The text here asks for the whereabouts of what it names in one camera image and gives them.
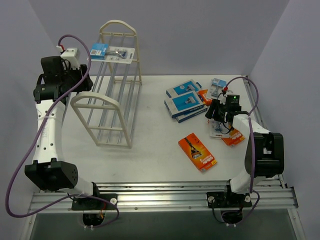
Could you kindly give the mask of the blue Gillette razor blister pack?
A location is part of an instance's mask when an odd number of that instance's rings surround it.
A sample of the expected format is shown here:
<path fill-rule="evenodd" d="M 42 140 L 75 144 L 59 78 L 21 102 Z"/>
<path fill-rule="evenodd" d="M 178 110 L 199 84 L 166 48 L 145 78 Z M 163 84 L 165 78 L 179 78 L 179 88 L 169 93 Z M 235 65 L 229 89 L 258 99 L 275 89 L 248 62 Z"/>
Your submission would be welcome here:
<path fill-rule="evenodd" d="M 89 51 L 92 61 L 105 63 L 131 64 L 135 48 L 109 46 L 106 43 L 94 43 Z"/>

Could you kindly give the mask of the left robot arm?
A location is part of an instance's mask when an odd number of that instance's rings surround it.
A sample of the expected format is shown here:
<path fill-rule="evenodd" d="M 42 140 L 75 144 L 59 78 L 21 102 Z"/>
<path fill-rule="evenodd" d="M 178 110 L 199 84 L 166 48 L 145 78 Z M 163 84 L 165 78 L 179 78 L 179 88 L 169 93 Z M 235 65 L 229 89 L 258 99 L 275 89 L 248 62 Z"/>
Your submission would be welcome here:
<path fill-rule="evenodd" d="M 62 126 L 68 106 L 69 90 L 89 91 L 93 82 L 86 75 L 88 67 L 77 56 L 48 56 L 40 61 L 43 73 L 33 91 L 39 137 L 32 163 L 24 167 L 25 175 L 43 191 L 62 191 L 83 198 L 90 210 L 100 206 L 97 185 L 79 176 L 75 164 L 65 161 L 62 149 Z"/>

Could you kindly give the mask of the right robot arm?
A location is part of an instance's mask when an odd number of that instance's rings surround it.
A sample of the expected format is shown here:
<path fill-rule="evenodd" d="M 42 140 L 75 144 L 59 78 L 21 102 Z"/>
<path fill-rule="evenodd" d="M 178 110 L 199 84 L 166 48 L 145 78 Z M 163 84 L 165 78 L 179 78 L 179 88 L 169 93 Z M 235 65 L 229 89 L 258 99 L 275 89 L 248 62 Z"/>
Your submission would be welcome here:
<path fill-rule="evenodd" d="M 222 193 L 223 203 L 230 207 L 240 201 L 240 194 L 252 193 L 260 181 L 284 171 L 283 135 L 267 130 L 251 114 L 242 109 L 240 97 L 235 94 L 226 95 L 224 101 L 213 99 L 205 114 L 213 138 L 222 139 L 229 147 L 247 142 L 244 166 Z"/>

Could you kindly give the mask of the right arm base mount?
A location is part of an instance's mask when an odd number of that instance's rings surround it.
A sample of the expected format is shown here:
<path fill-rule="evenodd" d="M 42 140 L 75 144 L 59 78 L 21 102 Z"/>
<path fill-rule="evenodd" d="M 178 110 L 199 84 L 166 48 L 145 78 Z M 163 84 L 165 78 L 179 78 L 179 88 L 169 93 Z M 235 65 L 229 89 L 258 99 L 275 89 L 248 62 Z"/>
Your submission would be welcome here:
<path fill-rule="evenodd" d="M 206 193 L 209 208 L 248 208 L 252 206 L 251 197 L 248 193 L 237 194 L 233 192 L 209 191 Z"/>

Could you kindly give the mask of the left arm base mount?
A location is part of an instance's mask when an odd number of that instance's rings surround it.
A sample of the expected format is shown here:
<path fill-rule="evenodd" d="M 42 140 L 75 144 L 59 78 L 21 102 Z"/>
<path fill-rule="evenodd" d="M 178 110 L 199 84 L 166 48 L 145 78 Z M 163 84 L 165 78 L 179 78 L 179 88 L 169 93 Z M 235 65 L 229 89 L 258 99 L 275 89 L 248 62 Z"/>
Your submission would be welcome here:
<path fill-rule="evenodd" d="M 115 210 L 118 202 L 116 193 L 100 194 L 98 199 L 92 197 L 73 198 L 73 211 Z"/>

